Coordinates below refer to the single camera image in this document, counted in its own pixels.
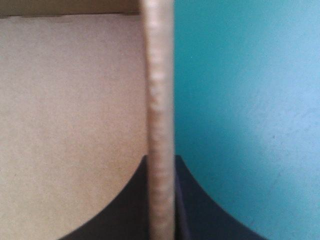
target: black curved shape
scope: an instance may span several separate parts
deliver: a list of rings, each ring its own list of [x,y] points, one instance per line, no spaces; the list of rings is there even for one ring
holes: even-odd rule
[[[191,239],[265,240],[215,203],[194,179],[180,156],[175,157],[175,169]]]
[[[175,157],[176,240],[264,240],[216,204]],[[98,215],[60,240],[148,240],[147,157]]]
[[[147,167],[144,157],[130,181],[108,206],[60,240],[146,240],[147,204]]]

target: cardboard box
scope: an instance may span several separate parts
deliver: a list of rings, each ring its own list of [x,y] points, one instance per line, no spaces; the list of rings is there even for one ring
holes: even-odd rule
[[[2,0],[0,14],[137,11],[129,0],[36,2]],[[76,229],[145,154],[138,15],[0,19],[1,240],[54,240]]]

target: cardboard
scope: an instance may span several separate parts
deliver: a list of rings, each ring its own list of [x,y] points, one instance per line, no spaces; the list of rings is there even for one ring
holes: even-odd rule
[[[137,13],[138,0],[0,0],[0,16]]]
[[[139,16],[0,19],[0,239],[58,239],[146,154]]]

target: beige cardboard panel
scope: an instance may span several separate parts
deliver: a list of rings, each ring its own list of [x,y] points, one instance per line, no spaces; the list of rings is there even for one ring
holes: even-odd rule
[[[137,13],[138,0],[0,0],[0,16]]]
[[[146,154],[139,16],[0,19],[0,239],[54,240]]]

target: teal wall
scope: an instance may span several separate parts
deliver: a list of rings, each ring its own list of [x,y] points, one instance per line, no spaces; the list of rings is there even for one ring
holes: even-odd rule
[[[320,240],[320,1],[176,0],[175,139],[237,220]]]

